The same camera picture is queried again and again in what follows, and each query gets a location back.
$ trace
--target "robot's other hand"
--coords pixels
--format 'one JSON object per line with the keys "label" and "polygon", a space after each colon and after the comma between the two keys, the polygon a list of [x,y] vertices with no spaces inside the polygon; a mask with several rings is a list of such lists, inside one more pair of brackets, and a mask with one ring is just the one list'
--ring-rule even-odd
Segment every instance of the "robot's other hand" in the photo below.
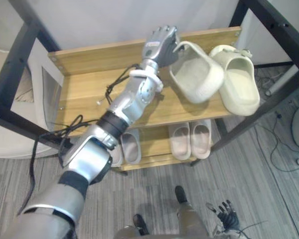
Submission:
{"label": "robot's other hand", "polygon": [[159,67],[169,66],[174,63],[178,59],[178,53],[173,52],[179,43],[176,33],[177,28],[175,26],[159,27],[156,31],[153,31],[144,45],[142,59],[152,60]]}
{"label": "robot's other hand", "polygon": [[222,202],[222,205],[225,207],[225,209],[222,206],[218,207],[220,211],[214,208],[214,206],[210,203],[206,203],[206,206],[217,215],[217,217],[223,223],[224,229],[226,231],[239,230],[240,225],[237,213],[235,212],[231,202],[229,200],[226,200],[226,202],[227,203]]}

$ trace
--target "shelf leg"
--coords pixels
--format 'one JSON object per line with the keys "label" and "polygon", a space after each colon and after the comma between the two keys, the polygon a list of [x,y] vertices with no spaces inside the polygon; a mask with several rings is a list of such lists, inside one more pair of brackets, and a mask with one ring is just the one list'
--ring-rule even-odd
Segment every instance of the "shelf leg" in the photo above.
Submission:
{"label": "shelf leg", "polygon": [[196,159],[195,161],[192,161],[189,163],[189,166],[193,167],[195,166],[197,163],[199,163],[201,161],[201,159]]}
{"label": "shelf leg", "polygon": [[116,173],[119,173],[119,174],[121,174],[123,176],[127,176],[128,175],[127,171],[123,171],[120,168],[111,168],[111,170],[114,171],[114,172],[116,172]]}

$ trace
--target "slide sandal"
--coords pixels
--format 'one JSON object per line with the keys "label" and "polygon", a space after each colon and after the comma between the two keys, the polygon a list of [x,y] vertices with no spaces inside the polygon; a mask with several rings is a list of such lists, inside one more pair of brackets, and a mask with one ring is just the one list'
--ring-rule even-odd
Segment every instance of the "slide sandal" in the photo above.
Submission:
{"label": "slide sandal", "polygon": [[209,56],[224,68],[224,84],[219,92],[227,110],[236,115],[252,115],[259,107],[260,96],[255,82],[254,65],[250,60],[251,53],[219,45]]}
{"label": "slide sandal", "polygon": [[122,152],[122,146],[120,144],[116,145],[116,147],[113,150],[109,150],[113,162],[111,167],[120,167],[123,163],[123,152]]}
{"label": "slide sandal", "polygon": [[121,136],[124,158],[127,163],[138,164],[142,158],[140,134],[137,128],[128,129]]}
{"label": "slide sandal", "polygon": [[205,159],[210,155],[211,121],[198,120],[190,123],[191,153],[198,159]]}
{"label": "slide sandal", "polygon": [[190,157],[189,123],[177,123],[168,126],[172,155],[178,160]]}
{"label": "slide sandal", "polygon": [[169,67],[169,73],[184,96],[198,104],[208,100],[224,82],[224,70],[197,44],[183,41],[179,59]]}

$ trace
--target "shoe rack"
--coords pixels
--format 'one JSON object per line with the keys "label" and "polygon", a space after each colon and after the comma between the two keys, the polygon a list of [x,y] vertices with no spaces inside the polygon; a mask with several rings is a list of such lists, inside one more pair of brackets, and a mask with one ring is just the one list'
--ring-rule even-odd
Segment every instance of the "shoe rack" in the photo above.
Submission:
{"label": "shoe rack", "polygon": [[[191,32],[182,34],[181,40],[198,44],[208,54],[217,45],[233,45],[240,31],[240,27],[229,27]],[[115,81],[127,66],[141,62],[143,45],[144,40],[135,40],[49,53],[50,59],[65,76],[56,123],[70,124],[79,114],[84,116],[84,120],[98,119],[108,103],[106,100],[101,105],[96,102],[104,97],[106,86]],[[142,160],[135,165],[122,164],[119,168],[122,171],[194,161],[194,157],[179,161],[172,156],[167,125],[231,114],[218,92],[208,101],[194,105],[174,85],[167,68],[160,69],[159,77],[164,84],[161,95],[156,95],[143,116],[132,125],[140,130]],[[112,99],[125,84],[115,86]],[[83,132],[83,129],[78,130],[72,135]]]}

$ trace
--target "white wall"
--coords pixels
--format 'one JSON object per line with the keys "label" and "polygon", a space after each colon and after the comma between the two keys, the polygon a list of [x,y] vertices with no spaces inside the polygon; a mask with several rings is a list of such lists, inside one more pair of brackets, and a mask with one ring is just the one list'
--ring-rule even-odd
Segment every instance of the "white wall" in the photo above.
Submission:
{"label": "white wall", "polygon": [[227,27],[238,0],[28,0],[62,49]]}
{"label": "white wall", "polygon": [[[180,32],[227,27],[238,0],[27,0],[62,49],[146,38],[157,26]],[[270,0],[299,31],[299,0]],[[22,20],[0,0],[0,48],[9,49]],[[255,64],[289,61],[258,19],[248,12],[239,48]]]}
{"label": "white wall", "polygon": [[9,50],[23,24],[7,0],[0,0],[0,49]]}
{"label": "white wall", "polygon": [[[269,0],[272,5],[299,31],[299,0]],[[242,24],[237,48],[247,48],[253,53],[254,64],[290,61],[262,23],[249,10]]]}

